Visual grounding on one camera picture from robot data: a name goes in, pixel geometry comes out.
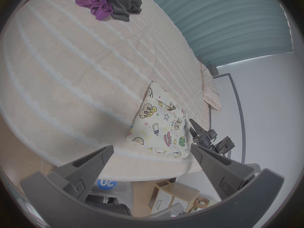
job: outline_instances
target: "white drawer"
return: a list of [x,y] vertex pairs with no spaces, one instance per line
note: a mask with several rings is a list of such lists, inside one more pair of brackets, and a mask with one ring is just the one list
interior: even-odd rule
[[171,194],[160,189],[156,201],[154,203],[153,209],[151,211],[151,214],[155,214],[161,210],[168,208],[171,198],[172,198]]
[[177,197],[174,197],[173,202],[172,202],[171,205],[176,204],[176,203],[180,203],[183,206],[184,211],[186,210],[186,208],[188,207],[188,204],[189,204],[188,202],[186,202],[184,200],[181,200]]

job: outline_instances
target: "dark gray garment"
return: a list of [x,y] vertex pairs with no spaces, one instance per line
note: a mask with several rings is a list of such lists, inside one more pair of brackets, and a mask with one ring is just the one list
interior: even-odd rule
[[111,16],[113,19],[118,19],[122,21],[130,21],[130,13],[140,13],[141,12],[141,0],[108,0],[112,6],[113,13]]

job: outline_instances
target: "blue sticker with number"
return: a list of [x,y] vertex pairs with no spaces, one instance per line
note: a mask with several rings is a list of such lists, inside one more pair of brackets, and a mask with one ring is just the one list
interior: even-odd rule
[[103,179],[97,179],[97,185],[100,189],[103,190],[110,190],[116,186],[116,181],[110,181],[110,180],[103,180]]

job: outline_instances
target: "teal curtain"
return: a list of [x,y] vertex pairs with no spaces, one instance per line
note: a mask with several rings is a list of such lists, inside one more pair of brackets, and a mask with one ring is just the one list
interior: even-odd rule
[[292,52],[290,28],[278,0],[154,1],[207,65]]

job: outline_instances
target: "floor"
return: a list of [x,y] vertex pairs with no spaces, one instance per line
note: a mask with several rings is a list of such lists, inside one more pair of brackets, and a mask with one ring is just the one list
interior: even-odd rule
[[[0,115],[0,166],[12,181],[23,192],[20,180],[41,171],[48,174],[55,165],[47,162],[28,147],[26,147],[9,129]],[[133,182],[133,210],[134,217],[143,217],[151,214],[146,206],[149,204],[155,183],[166,180]]]

